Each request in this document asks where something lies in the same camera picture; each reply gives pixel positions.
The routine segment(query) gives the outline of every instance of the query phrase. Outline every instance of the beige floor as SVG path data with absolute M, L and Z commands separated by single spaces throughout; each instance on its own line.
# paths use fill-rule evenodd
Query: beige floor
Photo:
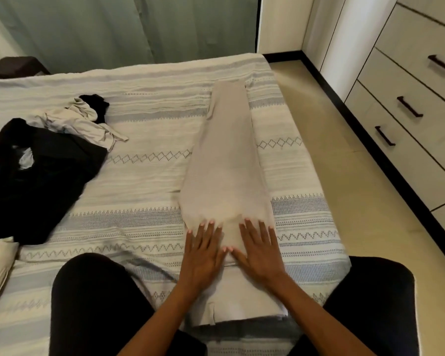
M 271 64 L 348 253 L 415 275 L 422 354 L 445 356 L 445 257 L 299 61 Z

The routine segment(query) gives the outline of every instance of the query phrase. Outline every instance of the striped bedspread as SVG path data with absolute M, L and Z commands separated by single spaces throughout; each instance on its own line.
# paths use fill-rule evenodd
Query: striped bedspread
M 314 299 L 326 300 L 349 271 L 349 258 L 310 155 L 261 55 L 0 80 L 0 129 L 14 117 L 97 93 L 111 104 L 107 123 L 130 138 L 116 143 L 48 242 L 19 252 L 0 297 L 0 355 L 47 355 L 53 279 L 66 260 L 84 252 L 125 265 L 153 305 L 161 305 L 178 278 L 184 248 L 178 193 L 211 89 L 216 80 L 237 79 L 248 91 L 286 269 Z M 59 185 L 49 192 L 58 197 Z M 30 222 L 39 220 L 37 214 Z M 128 308 L 109 305 L 103 312 Z M 210 355 L 252 356 L 286 355 L 300 333 L 290 319 L 191 332 L 207 342 Z

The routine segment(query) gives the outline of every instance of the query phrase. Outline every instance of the drawer handle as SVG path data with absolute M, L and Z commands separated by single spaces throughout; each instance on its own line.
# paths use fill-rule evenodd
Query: drawer handle
M 415 117 L 423 117 L 423 116 L 424 116 L 423 113 L 418 113 L 418 112 L 416 112 L 416 111 L 412 108 L 412 106 L 410 106 L 410 105 L 404 100 L 404 96 L 399 96 L 397 99 L 398 99 L 399 102 L 400 102 L 402 105 L 404 105 L 404 106 L 406 107 L 406 109 L 408 109 L 408 110 L 412 113 L 412 115 L 414 115 Z
M 437 55 L 430 55 L 428 58 L 445 69 L 445 62 L 437 59 Z
M 377 132 L 379 132 L 379 135 L 381 135 L 381 137 L 384 139 L 384 141 L 387 142 L 387 144 L 388 144 L 389 146 L 396 146 L 395 143 L 391 142 L 391 141 L 387 138 L 387 136 L 384 135 L 384 132 L 382 132 L 382 131 L 380 130 L 380 126 L 376 126 L 376 127 L 374 127 L 374 128 L 376 129 Z

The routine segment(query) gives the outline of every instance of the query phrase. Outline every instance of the black pants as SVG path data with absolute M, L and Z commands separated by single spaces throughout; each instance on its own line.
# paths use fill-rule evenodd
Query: black pants
M 377 356 L 418 356 L 413 275 L 385 259 L 351 257 L 351 262 L 325 309 Z M 74 257 L 53 284 L 50 356 L 115 356 L 153 313 L 122 266 L 95 253 Z M 177 331 L 167 355 L 182 350 L 198 356 L 206 346 Z M 289 355 L 317 354 L 302 336 Z

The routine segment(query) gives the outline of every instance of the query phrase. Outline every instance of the white dresser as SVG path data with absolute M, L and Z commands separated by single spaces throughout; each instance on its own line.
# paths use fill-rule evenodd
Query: white dresser
M 398 0 L 345 104 L 445 229 L 445 0 Z

